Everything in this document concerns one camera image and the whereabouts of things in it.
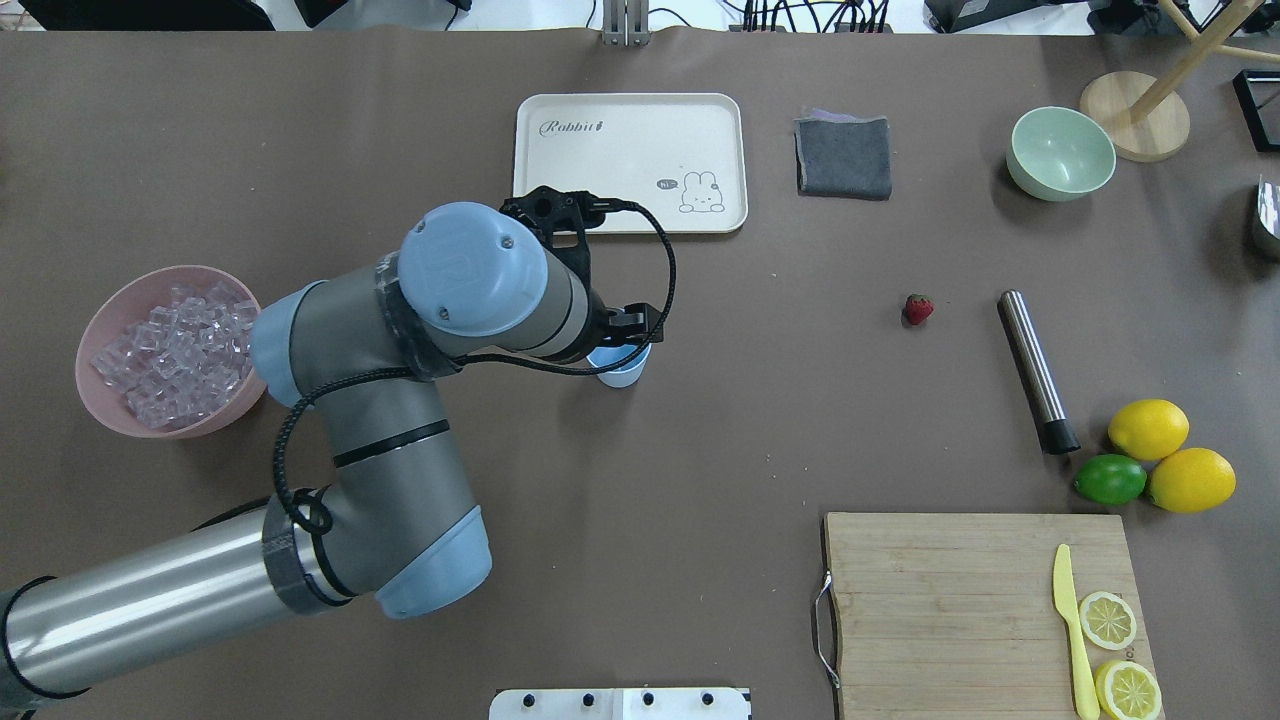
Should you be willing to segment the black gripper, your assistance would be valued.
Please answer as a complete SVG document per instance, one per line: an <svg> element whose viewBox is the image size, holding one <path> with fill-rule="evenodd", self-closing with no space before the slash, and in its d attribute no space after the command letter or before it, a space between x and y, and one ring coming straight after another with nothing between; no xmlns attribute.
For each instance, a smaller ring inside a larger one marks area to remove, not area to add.
<svg viewBox="0 0 1280 720"><path fill-rule="evenodd" d="M599 347L621 347L664 340L666 310L650 304L608 307L591 284L591 250L588 232L603 225L612 213L634 211L666 242L666 229L654 214L635 201L600 197L588 191L559 191L539 186L529 193L507 199L499 213L529 229L538 242L577 281L584 297L572 297L571 311L554 341L564 336L559 354L590 354Z"/></svg>

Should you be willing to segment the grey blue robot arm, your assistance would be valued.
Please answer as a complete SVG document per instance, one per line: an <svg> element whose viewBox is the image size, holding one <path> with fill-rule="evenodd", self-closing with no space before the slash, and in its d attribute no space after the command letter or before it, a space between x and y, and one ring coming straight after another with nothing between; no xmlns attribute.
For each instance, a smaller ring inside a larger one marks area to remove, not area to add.
<svg viewBox="0 0 1280 720"><path fill-rule="evenodd" d="M371 594L393 619L445 607L492 570L483 511L436 382L485 363L591 375L594 350L659 342L672 309L609 307L588 231L639 202L541 186L498 209L428 213L369 269L264 309L251 359L288 407L271 495L175 539L3 594L3 716Z"/></svg>

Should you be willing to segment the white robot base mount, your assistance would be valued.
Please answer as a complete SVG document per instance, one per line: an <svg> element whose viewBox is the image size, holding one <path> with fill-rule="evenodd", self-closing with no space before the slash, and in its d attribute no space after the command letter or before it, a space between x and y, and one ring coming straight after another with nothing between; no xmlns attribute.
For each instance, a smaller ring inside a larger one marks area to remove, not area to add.
<svg viewBox="0 0 1280 720"><path fill-rule="evenodd" d="M750 692L735 687L508 689L489 719L751 719Z"/></svg>

